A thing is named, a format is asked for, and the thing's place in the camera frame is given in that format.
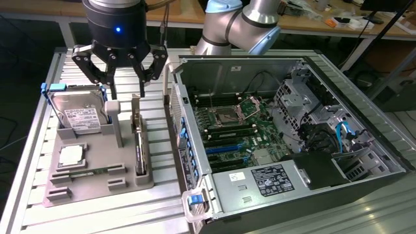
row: power supply label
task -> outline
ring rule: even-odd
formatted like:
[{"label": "power supply label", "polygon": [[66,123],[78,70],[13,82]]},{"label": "power supply label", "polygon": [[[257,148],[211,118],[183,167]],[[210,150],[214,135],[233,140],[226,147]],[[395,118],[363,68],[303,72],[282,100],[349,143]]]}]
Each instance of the power supply label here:
[{"label": "power supply label", "polygon": [[101,128],[97,108],[66,110],[66,115],[75,131]]},{"label": "power supply label", "polygon": [[273,196],[295,190],[282,165],[254,169],[253,174],[263,196]]}]

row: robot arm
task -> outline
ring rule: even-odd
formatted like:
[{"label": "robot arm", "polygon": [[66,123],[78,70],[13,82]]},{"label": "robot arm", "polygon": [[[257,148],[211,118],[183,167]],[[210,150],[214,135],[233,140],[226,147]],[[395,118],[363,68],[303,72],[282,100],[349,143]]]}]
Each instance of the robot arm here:
[{"label": "robot arm", "polygon": [[[117,68],[134,67],[143,97],[145,86],[151,80],[159,79],[169,54],[165,45],[150,45],[147,42],[146,13],[173,1],[147,5],[145,0],[83,0],[93,44],[77,45],[73,59],[93,83],[110,85],[114,99],[118,98],[114,86]],[[142,61],[149,53],[154,54],[155,60],[151,67],[145,69]],[[106,71],[94,64],[93,54],[106,62]]]},{"label": "robot arm", "polygon": [[195,53],[230,55],[234,44],[253,55],[265,54],[281,32],[279,4],[279,0],[251,0],[242,8],[241,0],[210,0]]}]

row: hard disk drive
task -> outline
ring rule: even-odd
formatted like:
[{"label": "hard disk drive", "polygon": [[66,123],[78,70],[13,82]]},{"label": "hard disk drive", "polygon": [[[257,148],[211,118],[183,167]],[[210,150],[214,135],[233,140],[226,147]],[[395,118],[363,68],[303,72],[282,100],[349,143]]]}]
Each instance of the hard disk drive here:
[{"label": "hard disk drive", "polygon": [[62,127],[73,128],[77,134],[98,133],[110,123],[106,88],[99,85],[53,84],[47,95]]}]

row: sticker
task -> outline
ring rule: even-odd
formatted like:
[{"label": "sticker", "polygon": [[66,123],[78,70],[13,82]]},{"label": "sticker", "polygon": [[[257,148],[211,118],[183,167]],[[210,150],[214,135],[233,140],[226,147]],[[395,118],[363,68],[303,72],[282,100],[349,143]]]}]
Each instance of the sticker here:
[{"label": "sticker", "polygon": [[242,66],[233,67],[233,72],[239,72],[239,71],[242,71]]},{"label": "sticker", "polygon": [[238,181],[238,180],[243,180],[243,179],[246,179],[245,172],[238,172],[238,173],[230,174],[230,180],[233,182]]},{"label": "sticker", "polygon": [[66,110],[66,115],[75,131],[101,128],[97,108]]},{"label": "sticker", "polygon": [[254,169],[253,174],[263,196],[273,196],[295,190],[291,179],[281,164]]}]

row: motherboard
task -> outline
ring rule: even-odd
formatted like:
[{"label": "motherboard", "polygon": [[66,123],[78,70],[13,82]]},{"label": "motherboard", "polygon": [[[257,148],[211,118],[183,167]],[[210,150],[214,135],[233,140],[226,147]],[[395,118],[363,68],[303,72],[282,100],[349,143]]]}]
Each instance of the motherboard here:
[{"label": "motherboard", "polygon": [[193,106],[214,173],[278,162],[291,153],[261,96],[197,96]]}]

